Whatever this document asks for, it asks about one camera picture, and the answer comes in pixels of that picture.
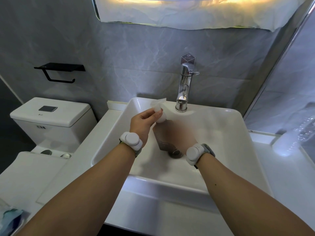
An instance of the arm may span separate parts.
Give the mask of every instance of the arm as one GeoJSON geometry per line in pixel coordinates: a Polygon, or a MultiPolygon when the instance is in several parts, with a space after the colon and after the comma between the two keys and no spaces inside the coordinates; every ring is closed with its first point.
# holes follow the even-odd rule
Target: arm
{"type": "MultiPolygon", "coordinates": [[[[197,141],[190,129],[175,122],[168,140],[181,152],[197,141]]],[[[235,235],[315,235],[315,232],[277,200],[236,175],[209,153],[196,163],[209,194],[235,235]]]]}
{"type": "MultiPolygon", "coordinates": [[[[151,125],[162,111],[144,111],[131,120],[130,132],[144,146],[151,125]]],[[[135,160],[135,152],[118,144],[99,163],[87,170],[51,199],[24,226],[18,236],[97,235],[107,218],[135,160]]]]}

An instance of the white toilet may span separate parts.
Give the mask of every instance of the white toilet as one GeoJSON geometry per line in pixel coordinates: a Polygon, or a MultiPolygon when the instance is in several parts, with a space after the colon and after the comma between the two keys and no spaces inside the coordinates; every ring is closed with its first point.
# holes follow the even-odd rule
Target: white toilet
{"type": "Polygon", "coordinates": [[[46,98],[33,98],[10,116],[36,147],[20,152],[0,174],[0,198],[33,216],[41,207],[36,202],[38,197],[71,160],[97,121],[89,104],[46,98]]]}

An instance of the white wrist device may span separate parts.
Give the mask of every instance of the white wrist device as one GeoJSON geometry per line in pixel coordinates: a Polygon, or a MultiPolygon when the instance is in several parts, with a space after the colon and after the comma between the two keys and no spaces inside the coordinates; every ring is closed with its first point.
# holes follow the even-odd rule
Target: white wrist device
{"type": "Polygon", "coordinates": [[[204,153],[210,153],[211,155],[215,157],[214,152],[211,150],[211,148],[207,144],[200,145],[196,143],[195,145],[187,149],[186,160],[191,166],[194,166],[204,153]]]}
{"type": "Polygon", "coordinates": [[[135,152],[139,151],[142,147],[142,141],[139,138],[138,134],[134,133],[134,132],[124,132],[121,136],[120,136],[120,140],[127,144],[128,146],[130,146],[135,152]]]}

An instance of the forearm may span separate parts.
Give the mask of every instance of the forearm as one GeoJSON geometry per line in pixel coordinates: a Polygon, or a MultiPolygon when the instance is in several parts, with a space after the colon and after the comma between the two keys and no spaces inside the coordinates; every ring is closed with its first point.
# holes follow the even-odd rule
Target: forearm
{"type": "Polygon", "coordinates": [[[197,167],[235,235],[314,235],[293,212],[210,154],[204,154],[197,167]]]}
{"type": "Polygon", "coordinates": [[[18,235],[96,235],[134,160],[134,151],[119,144],[51,199],[18,235]]]}

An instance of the sink basin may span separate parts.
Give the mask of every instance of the sink basin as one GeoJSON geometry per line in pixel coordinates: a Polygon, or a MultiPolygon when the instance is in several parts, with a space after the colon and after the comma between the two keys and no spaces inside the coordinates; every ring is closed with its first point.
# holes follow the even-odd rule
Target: sink basin
{"type": "MultiPolygon", "coordinates": [[[[129,131],[130,119],[150,108],[153,99],[133,98],[104,140],[92,165],[99,162],[119,143],[120,135],[129,131]]],[[[241,114],[233,109],[187,105],[184,113],[175,110],[175,102],[162,106],[167,119],[190,121],[199,143],[206,143],[216,158],[234,173],[245,178],[267,194],[272,195],[263,169],[241,114]]],[[[163,200],[175,201],[217,211],[210,200],[199,170],[190,166],[185,156],[169,157],[161,151],[151,129],[148,142],[136,158],[124,190],[163,200]]]]}

